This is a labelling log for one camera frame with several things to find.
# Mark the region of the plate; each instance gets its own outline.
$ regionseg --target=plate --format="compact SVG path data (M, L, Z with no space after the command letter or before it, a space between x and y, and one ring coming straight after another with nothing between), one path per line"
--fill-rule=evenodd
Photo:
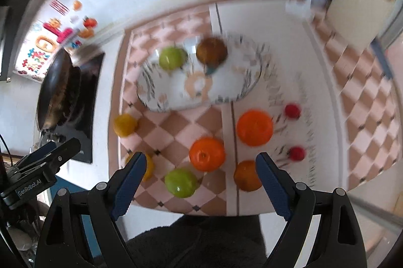
M186 63L174 71L163 70L158 62L162 49L156 49L142 64L137 81L138 97L150 111L186 110L205 104L222 104L243 99L261 74L260 52L264 45L239 34L215 35L228 48L228 57L211 75L196 58L202 36L184 40Z

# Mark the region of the green apple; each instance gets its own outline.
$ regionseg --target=green apple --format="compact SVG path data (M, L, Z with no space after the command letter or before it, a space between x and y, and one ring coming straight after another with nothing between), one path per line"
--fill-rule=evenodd
M174 70L183 66L187 59L186 51L181 48L169 46L160 53L160 67L163 70Z
M165 186L177 198L188 198L195 193L199 183L192 172L178 168L165 176Z

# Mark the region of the person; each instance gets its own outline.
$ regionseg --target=person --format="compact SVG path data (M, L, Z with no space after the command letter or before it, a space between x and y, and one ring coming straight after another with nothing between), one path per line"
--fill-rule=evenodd
M170 226L136 236L126 245L137 267L261 268L266 261L259 216L184 215ZM94 263L107 268L101 256Z

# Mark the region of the brown and pink diamond pattern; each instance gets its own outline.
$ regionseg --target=brown and pink diamond pattern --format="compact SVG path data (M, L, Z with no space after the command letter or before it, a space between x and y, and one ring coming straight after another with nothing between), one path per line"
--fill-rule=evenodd
M123 112L138 118L139 127L136 133L119 139L120 167L125 165L128 153L135 151L152 155L155 164L153 176L140 184L133 203L185 214L225 216L225 172L218 169L202 173L189 161L189 149L195 140L205 135L222 139L221 108L201 106L183 111L151 112L138 101L136 88L140 66L156 48L212 32L208 6L173 13L126 32L130 33L130 42L120 101ZM199 179L200 187L193 196L180 199L167 191L164 177L175 167L187 168Z
M333 67L346 116L349 143L349 189L389 169L401 157L400 117L392 81L372 50L359 53L333 32L324 15L314 31Z

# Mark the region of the black cooktop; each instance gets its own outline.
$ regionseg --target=black cooktop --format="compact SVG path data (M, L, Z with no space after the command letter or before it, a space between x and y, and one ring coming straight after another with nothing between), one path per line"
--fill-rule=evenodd
M47 131L42 138L41 146L49 141L55 141L57 145L60 145L76 137L81 143L81 151L71 160L92 163L94 107L99 72L103 59L104 54L102 53L79 66L81 70L81 83L72 118L62 126L56 126L52 131Z

